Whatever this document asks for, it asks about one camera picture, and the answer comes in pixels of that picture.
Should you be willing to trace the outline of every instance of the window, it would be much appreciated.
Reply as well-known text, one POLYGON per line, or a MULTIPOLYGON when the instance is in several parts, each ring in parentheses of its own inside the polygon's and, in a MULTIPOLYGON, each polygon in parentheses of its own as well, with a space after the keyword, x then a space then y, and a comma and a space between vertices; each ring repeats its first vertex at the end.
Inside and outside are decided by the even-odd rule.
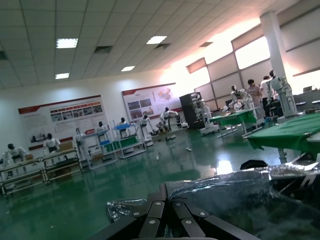
POLYGON ((265 36, 235 51, 236 61, 240 69, 270 58, 269 46, 265 36))
POLYGON ((290 86, 294 95, 302 94, 304 88, 320 89, 320 70, 291 78, 290 86))
POLYGON ((210 82, 210 76, 207 67, 200 68, 199 70, 191 73, 190 76, 194 89, 210 82))

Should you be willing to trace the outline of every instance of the metal rack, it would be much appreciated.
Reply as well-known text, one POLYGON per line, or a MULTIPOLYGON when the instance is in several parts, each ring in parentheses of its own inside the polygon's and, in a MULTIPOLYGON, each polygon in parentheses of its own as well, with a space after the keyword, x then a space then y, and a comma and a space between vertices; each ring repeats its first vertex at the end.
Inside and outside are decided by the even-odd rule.
POLYGON ((131 123, 116 126, 114 121, 113 124, 112 135, 115 139, 113 147, 115 151, 121 152, 120 159, 127 159, 146 151, 145 141, 143 139, 140 140, 138 137, 138 131, 141 131, 138 124, 131 123))
POLYGON ((91 133, 88 135, 84 135, 82 137, 81 143, 84 146, 84 155, 90 170, 94 170, 118 161, 117 154, 116 154, 117 151, 115 149, 114 142, 112 141, 112 139, 106 137, 107 133, 108 131, 105 130, 105 131, 99 131, 99 132, 91 133), (108 157, 110 157, 110 155, 114 155, 114 158, 113 159, 111 158, 111 160, 108 160, 108 157), (102 164, 93 166, 93 162, 96 160, 102 160, 102 162, 104 160, 108 160, 108 161, 102 164))

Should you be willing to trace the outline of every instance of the humanoid robot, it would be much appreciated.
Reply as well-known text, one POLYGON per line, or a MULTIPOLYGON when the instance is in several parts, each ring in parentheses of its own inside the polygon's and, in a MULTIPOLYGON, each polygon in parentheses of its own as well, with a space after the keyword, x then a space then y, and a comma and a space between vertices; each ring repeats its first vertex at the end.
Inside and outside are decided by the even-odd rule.
POLYGON ((44 155, 46 155, 47 151, 49 154, 55 154, 59 149, 60 141, 58 138, 52 137, 51 133, 47 134, 47 140, 44 141, 43 147, 44 147, 44 155))
MULTIPOLYGON (((269 72, 272 79, 267 83, 272 86, 272 88, 276 91, 279 97, 279 101, 281 104, 283 117, 277 119, 278 123, 285 122, 285 118, 290 118, 297 116, 298 111, 295 103, 294 96, 292 94, 292 89, 289 83, 287 82, 287 78, 283 76, 276 76, 274 71, 271 70, 269 72)), ((272 91, 271 87, 268 86, 268 104, 270 104, 272 99, 272 91)))
POLYGON ((231 97, 232 102, 229 104, 229 108, 238 110, 249 110, 255 107, 254 100, 250 94, 246 92, 245 89, 237 89, 236 85, 231 86, 231 97))

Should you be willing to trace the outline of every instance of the white robot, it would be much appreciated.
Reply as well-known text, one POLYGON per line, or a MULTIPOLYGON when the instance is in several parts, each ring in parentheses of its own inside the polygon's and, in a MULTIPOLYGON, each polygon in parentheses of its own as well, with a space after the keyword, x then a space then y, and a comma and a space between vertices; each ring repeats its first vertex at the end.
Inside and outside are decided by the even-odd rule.
POLYGON ((287 78, 282 76, 276 76, 274 71, 270 71, 270 76, 272 79, 267 83, 268 84, 268 104, 270 104, 272 99, 272 88, 276 91, 279 97, 279 101, 281 104, 283 116, 277 119, 278 123, 283 123, 290 117, 295 117, 298 115, 296 103, 294 96, 292 94, 292 89, 289 83, 287 82, 287 78))
POLYGON ((214 125, 213 122, 210 122, 210 119, 212 118, 210 107, 205 103, 205 100, 200 98, 200 94, 194 94, 195 95, 192 95, 191 97, 196 114, 196 119, 198 121, 202 119, 204 123, 204 128, 200 129, 200 133, 209 134, 219 130, 218 125, 214 125))
POLYGON ((150 136, 150 134, 148 132, 147 125, 150 126, 152 132, 155 132, 155 129, 151 124, 150 118, 147 115, 144 115, 143 118, 139 121, 139 124, 140 124, 140 128, 141 128, 141 131, 142 131, 142 135, 143 135, 143 138, 144 138, 145 145, 147 147, 152 146, 153 142, 151 141, 151 136, 150 136))

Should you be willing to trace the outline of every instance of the person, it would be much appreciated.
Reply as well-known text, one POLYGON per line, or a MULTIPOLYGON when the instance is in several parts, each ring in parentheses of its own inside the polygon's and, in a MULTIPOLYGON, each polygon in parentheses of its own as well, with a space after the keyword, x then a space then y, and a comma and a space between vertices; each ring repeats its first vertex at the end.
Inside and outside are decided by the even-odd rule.
POLYGON ((267 82, 269 82, 271 79, 269 76, 264 76, 263 77, 263 81, 261 82, 260 85, 260 90, 262 93, 262 105, 263 105, 263 109, 264 109, 264 113, 265 113, 265 117, 269 118, 270 117, 270 104, 268 104, 268 84, 267 82))

